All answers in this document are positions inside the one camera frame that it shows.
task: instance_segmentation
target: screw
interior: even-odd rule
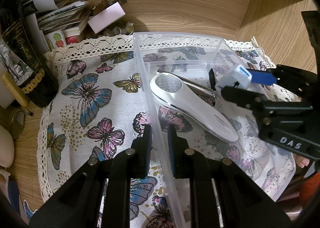
[[[91,159],[88,160],[88,164],[90,166],[94,166],[97,163],[98,163],[98,159],[96,159],[96,158],[91,158]]]
[[[136,153],[135,149],[132,149],[132,148],[125,150],[125,154],[127,154],[127,155],[133,155],[135,153]]]
[[[224,159],[222,159],[222,163],[227,166],[230,166],[232,164],[232,160],[229,158],[224,158]]]
[[[254,100],[255,100],[255,102],[257,102],[257,103],[261,102],[261,98],[260,98],[260,97],[256,97]]]
[[[262,122],[265,125],[269,125],[271,123],[271,120],[270,120],[270,118],[266,117],[266,118],[263,118]]]
[[[189,149],[185,149],[184,153],[189,155],[189,156],[191,156],[191,155],[193,155],[195,153],[195,151],[193,149],[189,148]]]

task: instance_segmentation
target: white lace trim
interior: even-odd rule
[[[168,39],[168,35],[165,34],[145,34],[140,35],[139,40],[141,43],[141,49],[151,48],[166,48],[166,47],[186,47],[186,46],[198,46],[207,48],[216,48],[221,44],[220,38],[209,38],[206,36],[194,36],[173,34],[171,39]],[[259,55],[264,58],[267,67],[275,67],[270,58],[266,56],[255,41],[255,38],[251,42],[237,42],[232,40],[225,40],[226,43],[233,50],[255,50]],[[133,50],[133,38],[132,36],[118,35],[115,37],[100,37],[98,39],[84,40],[81,43],[70,44],[65,48],[57,48],[52,52],[44,54],[47,59],[47,64],[52,70],[53,74],[60,79],[60,65],[62,63],[72,61],[75,59],[84,59],[88,57],[95,57],[99,55],[105,55],[110,53],[132,51]],[[288,93],[285,90],[284,94],[277,93],[278,97],[286,96],[289,100],[293,99],[292,93]],[[47,139],[47,127],[49,124],[49,106],[43,109],[40,129],[38,133],[38,149],[37,149],[37,163],[38,163],[38,177],[41,189],[42,198],[47,201],[53,194],[50,184],[48,182],[47,175],[47,156],[46,156],[46,139]]]
[[[42,110],[40,120],[40,128],[38,132],[38,148],[37,148],[37,163],[38,163],[38,178],[41,190],[41,196],[46,202],[53,195],[52,189],[48,180],[47,169],[47,127],[49,125],[49,108],[47,106]]]

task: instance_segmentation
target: gold tube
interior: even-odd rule
[[[0,78],[2,83],[6,86],[12,96],[18,101],[18,103],[22,107],[27,107],[29,104],[29,98],[24,93],[22,93],[9,73],[7,71],[3,71]]]

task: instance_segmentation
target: wooden table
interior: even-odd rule
[[[89,0],[98,3],[100,0]],[[300,12],[314,9],[310,0],[128,0],[126,19],[136,31],[174,31],[249,41],[255,36],[274,63],[316,70],[314,51]],[[42,205],[36,137],[41,109],[29,108],[26,127],[16,143],[9,172],[31,209]]]

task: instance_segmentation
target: pink box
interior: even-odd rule
[[[119,20],[124,15],[125,12],[122,9],[121,5],[116,2],[115,4],[103,10],[101,13],[94,16],[91,20],[88,21],[88,24],[90,25],[94,33],[98,33],[105,27],[109,26],[111,23]]]

